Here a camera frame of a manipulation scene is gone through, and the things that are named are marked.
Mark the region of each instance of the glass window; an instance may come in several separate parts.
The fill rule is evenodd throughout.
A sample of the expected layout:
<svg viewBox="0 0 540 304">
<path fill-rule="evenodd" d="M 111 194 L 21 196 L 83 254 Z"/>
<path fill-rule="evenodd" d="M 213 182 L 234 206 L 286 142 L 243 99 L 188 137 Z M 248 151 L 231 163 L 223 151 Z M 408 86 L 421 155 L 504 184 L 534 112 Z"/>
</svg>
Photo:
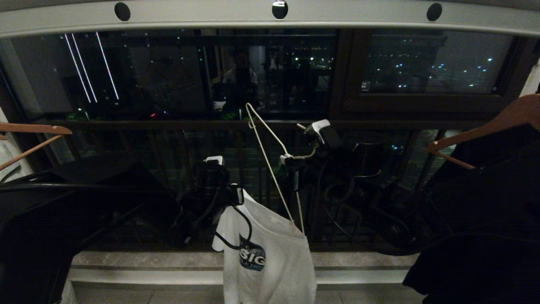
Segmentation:
<svg viewBox="0 0 540 304">
<path fill-rule="evenodd" d="M 499 34 L 377 29 L 362 92 L 491 94 L 511 43 Z"/>
<path fill-rule="evenodd" d="M 68 120 L 321 118 L 337 30 L 170 29 L 0 41 L 26 116 Z"/>
</svg>

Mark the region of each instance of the white t-shirt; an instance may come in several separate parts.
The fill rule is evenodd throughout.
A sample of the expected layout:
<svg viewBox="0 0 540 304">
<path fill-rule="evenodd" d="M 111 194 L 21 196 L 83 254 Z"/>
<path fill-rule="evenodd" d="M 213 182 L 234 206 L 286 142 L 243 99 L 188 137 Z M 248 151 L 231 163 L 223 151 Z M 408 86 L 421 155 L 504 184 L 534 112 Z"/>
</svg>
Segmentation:
<svg viewBox="0 0 540 304">
<path fill-rule="evenodd" d="M 214 250 L 225 251 L 225 303 L 313 304 L 317 283 L 306 237 L 290 220 L 258 204 L 245 190 L 244 204 L 237 208 L 251 222 L 250 242 L 241 250 L 229 248 L 217 237 L 212 244 Z M 233 207 L 227 207 L 217 232 L 238 246 L 249 228 Z"/>
</svg>

